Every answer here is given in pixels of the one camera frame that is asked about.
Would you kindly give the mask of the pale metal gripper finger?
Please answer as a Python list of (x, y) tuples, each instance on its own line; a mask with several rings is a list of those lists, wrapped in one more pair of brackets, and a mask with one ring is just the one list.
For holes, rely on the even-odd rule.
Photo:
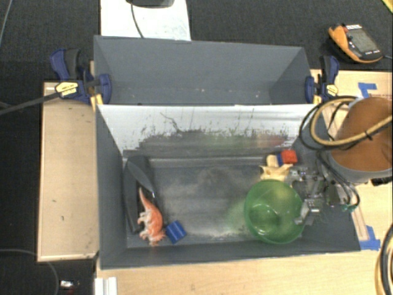
[(300, 215), (294, 219), (296, 225), (304, 224), (309, 213), (308, 203), (304, 201), (300, 208)]
[(305, 218), (305, 224), (307, 226), (312, 226), (316, 218), (321, 212), (321, 203), (318, 199), (307, 199), (305, 200), (308, 212)]

